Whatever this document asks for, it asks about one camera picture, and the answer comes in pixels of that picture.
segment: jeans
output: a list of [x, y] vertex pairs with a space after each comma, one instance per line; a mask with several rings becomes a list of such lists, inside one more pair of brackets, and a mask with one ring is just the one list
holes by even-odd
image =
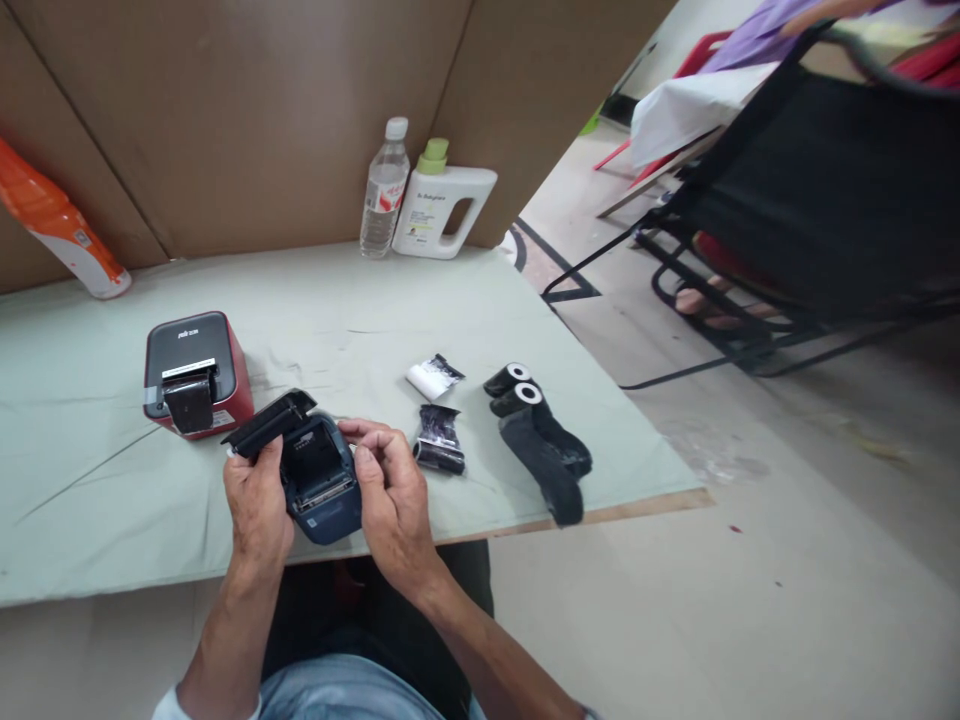
[[[487, 541], [444, 545], [437, 551], [467, 595], [493, 617]], [[372, 558], [349, 560], [347, 567], [365, 585], [352, 609], [337, 602], [334, 563], [284, 570], [263, 678], [321, 655], [360, 655], [408, 682], [447, 720], [466, 720], [470, 684], [437, 631], [390, 586]]]

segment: white plastic bottle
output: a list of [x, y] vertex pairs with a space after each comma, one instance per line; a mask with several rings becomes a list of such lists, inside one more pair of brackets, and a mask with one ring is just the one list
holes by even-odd
[[400, 203], [403, 202], [403, 188], [410, 174], [410, 159], [403, 145], [406, 135], [407, 119], [390, 118], [386, 141], [370, 163], [363, 225], [360, 227], [360, 254], [364, 257], [382, 258], [390, 249]]
[[[437, 260], [454, 257], [497, 182], [493, 170], [447, 167], [448, 145], [444, 138], [431, 138], [410, 175], [393, 236], [393, 249], [398, 253]], [[470, 209], [457, 231], [444, 235], [450, 213], [460, 200], [471, 200]]]

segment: blue label printer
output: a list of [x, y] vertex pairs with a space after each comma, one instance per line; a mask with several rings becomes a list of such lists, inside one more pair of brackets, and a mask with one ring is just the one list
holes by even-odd
[[310, 413], [316, 406], [309, 394], [293, 389], [221, 444], [253, 459], [283, 435], [280, 480], [287, 511], [312, 542], [330, 545], [360, 529], [360, 486], [350, 446], [332, 417]]

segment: white wall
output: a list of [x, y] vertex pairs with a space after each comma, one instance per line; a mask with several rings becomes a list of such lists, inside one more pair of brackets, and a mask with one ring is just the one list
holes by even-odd
[[673, 77], [704, 35], [733, 30], [746, 20], [761, 0], [679, 0], [653, 34], [647, 48], [656, 48], [637, 67], [620, 90], [639, 100], [657, 85]]

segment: cardboard wall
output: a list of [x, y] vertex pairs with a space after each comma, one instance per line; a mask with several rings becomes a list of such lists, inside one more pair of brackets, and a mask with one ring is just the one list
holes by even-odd
[[8, 0], [174, 257], [354, 239], [430, 131], [469, 0]]
[[494, 247], [674, 0], [475, 0], [434, 134], [500, 177], [469, 242]]
[[[673, 0], [4, 2], [0, 132], [138, 267], [355, 239], [392, 115], [500, 174], [492, 247]], [[24, 284], [64, 276], [4, 220]]]
[[[128, 268], [167, 261], [156, 238], [0, 5], [0, 136], [48, 175]], [[70, 272], [0, 205], [0, 293], [62, 280]]]

